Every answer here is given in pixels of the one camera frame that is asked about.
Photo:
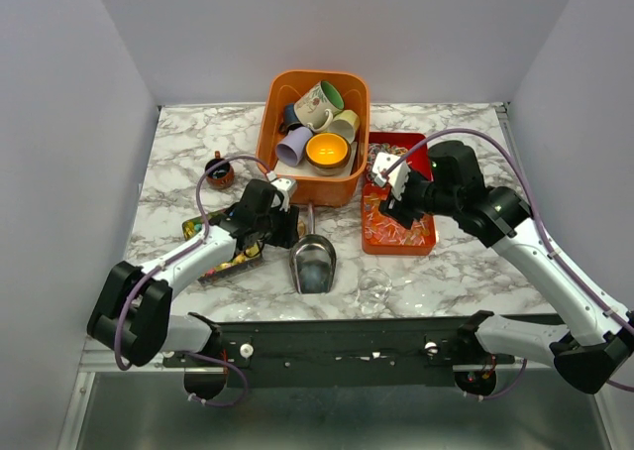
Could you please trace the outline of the steel candy scoop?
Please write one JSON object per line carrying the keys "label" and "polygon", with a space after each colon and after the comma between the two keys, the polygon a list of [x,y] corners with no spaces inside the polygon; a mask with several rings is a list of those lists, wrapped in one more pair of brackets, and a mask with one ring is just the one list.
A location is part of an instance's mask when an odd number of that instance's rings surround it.
{"label": "steel candy scoop", "polygon": [[337,254],[331,241],[316,233],[312,202],[308,203],[307,212],[306,234],[290,250],[292,282],[299,294],[325,294],[334,283]]}

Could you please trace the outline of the gold round jar lid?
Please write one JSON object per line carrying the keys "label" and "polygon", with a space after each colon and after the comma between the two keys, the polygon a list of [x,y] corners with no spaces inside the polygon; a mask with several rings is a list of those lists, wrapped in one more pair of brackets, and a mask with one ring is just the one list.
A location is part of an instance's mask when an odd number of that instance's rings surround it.
{"label": "gold round jar lid", "polygon": [[303,221],[299,221],[297,224],[297,232],[299,237],[303,237],[306,234],[306,225]]}

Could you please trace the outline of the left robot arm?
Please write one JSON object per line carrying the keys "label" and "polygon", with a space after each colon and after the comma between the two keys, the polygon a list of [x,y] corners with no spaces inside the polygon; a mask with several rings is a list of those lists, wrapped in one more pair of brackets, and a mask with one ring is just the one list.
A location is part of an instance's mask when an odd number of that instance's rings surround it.
{"label": "left robot arm", "polygon": [[172,301],[204,274],[253,245],[289,249],[298,240],[295,180],[252,179],[241,199],[170,252],[110,271],[88,319],[87,333],[113,350],[123,367],[143,366],[161,352],[185,352],[199,366],[220,351],[218,326],[197,313],[174,315]]}

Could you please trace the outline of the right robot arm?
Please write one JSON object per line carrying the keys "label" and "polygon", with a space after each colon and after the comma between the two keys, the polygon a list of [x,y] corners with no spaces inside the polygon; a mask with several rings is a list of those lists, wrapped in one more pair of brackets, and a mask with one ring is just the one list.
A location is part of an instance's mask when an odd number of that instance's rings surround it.
{"label": "right robot arm", "polygon": [[470,363],[495,354],[524,358],[554,368],[576,390],[596,394],[633,354],[632,313],[568,262],[521,196],[485,184],[471,147],[441,142],[428,159],[430,177],[404,157],[376,155],[372,180],[389,189],[380,212],[405,228],[425,214],[454,219],[515,267],[563,321],[544,325],[480,311],[459,328],[458,355]]}

